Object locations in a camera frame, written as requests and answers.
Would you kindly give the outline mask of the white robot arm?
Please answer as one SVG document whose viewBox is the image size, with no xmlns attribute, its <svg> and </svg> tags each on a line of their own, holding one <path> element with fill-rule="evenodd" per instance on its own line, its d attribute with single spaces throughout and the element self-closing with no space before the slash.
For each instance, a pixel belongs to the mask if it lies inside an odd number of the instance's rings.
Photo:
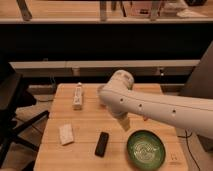
<svg viewBox="0 0 213 171">
<path fill-rule="evenodd" d="M 111 115 L 127 129 L 128 113 L 143 115 L 213 139 L 213 100 L 137 92 L 133 76 L 117 70 L 98 88 L 98 97 Z"/>
</svg>

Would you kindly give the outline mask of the pale translucent gripper finger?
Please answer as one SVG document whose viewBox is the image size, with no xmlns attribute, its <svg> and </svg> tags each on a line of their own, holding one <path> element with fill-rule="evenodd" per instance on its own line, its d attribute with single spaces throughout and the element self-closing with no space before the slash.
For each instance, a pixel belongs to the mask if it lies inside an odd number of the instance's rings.
<svg viewBox="0 0 213 171">
<path fill-rule="evenodd" d="M 130 119 L 128 116 L 121 117 L 119 119 L 119 123 L 125 131 L 128 131 L 130 129 Z"/>
</svg>

